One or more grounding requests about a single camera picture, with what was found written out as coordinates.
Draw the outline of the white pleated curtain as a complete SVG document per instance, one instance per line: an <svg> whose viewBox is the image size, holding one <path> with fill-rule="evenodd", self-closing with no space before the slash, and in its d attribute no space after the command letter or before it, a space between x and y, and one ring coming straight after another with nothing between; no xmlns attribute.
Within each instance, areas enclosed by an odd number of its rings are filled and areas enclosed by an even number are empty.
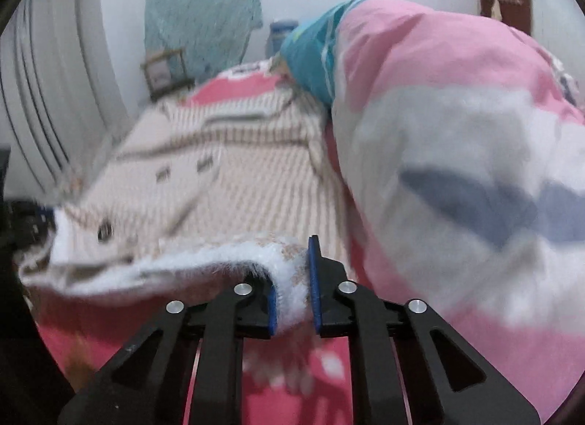
<svg viewBox="0 0 585 425"><path fill-rule="evenodd" d="M129 122L101 0L19 0L1 34L5 189L76 194Z"/></svg>

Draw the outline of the beige white houndstooth knit coat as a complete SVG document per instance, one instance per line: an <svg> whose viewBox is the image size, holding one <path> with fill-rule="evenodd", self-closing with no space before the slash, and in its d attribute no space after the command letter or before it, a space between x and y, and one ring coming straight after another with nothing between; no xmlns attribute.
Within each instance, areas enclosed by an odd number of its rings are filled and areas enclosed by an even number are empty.
<svg viewBox="0 0 585 425"><path fill-rule="evenodd" d="M24 254L28 288L106 304L210 298L255 273L276 290L277 325L310 315L306 246L347 257L344 191L323 139L326 113L292 87L198 107L146 111L90 189L54 212ZM99 243L103 219L114 237Z"/></svg>

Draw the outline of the teal floral hanging cloth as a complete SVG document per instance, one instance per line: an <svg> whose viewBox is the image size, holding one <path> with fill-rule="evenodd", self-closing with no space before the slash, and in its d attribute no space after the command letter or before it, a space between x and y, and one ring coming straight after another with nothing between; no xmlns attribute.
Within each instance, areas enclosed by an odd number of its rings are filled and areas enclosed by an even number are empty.
<svg viewBox="0 0 585 425"><path fill-rule="evenodd" d="M262 27L261 0L146 0L145 51L183 50L184 61L170 62L170 74L185 69L202 83L241 63Z"/></svg>

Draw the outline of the blue striped pillow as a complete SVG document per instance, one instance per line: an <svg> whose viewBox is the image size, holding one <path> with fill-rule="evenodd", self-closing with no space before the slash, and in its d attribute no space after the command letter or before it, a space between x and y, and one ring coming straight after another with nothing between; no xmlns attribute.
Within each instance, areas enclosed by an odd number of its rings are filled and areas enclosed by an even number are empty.
<svg viewBox="0 0 585 425"><path fill-rule="evenodd" d="M319 18L301 24L284 38L279 56L287 74L325 107L335 98L335 51L338 26L345 14L365 0L348 0L328 9Z"/></svg>

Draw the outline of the blue water jug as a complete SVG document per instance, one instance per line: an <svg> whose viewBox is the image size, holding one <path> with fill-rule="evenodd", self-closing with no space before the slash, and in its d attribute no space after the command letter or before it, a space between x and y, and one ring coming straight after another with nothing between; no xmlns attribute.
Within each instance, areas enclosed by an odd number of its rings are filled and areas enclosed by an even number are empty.
<svg viewBox="0 0 585 425"><path fill-rule="evenodd" d="M298 20L279 19L270 23L269 36L266 43L266 56L275 56L283 45L287 35L298 27Z"/></svg>

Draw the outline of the black coat button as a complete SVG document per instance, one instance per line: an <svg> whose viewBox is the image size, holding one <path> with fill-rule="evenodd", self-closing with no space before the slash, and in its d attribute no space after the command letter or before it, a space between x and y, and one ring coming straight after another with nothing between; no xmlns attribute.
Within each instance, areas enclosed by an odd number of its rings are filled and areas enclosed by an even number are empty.
<svg viewBox="0 0 585 425"><path fill-rule="evenodd" d="M97 239L99 243L110 242L114 237L113 223L109 219L103 219L97 231Z"/></svg>

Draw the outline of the pink white patterned duvet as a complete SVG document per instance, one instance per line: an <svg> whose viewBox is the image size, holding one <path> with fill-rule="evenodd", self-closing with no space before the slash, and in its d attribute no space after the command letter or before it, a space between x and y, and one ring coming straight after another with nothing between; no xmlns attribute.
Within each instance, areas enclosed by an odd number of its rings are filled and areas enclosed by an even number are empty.
<svg viewBox="0 0 585 425"><path fill-rule="evenodd" d="M552 56L494 19L365 0L334 80L374 290L423 298L556 417L584 372L584 114Z"/></svg>

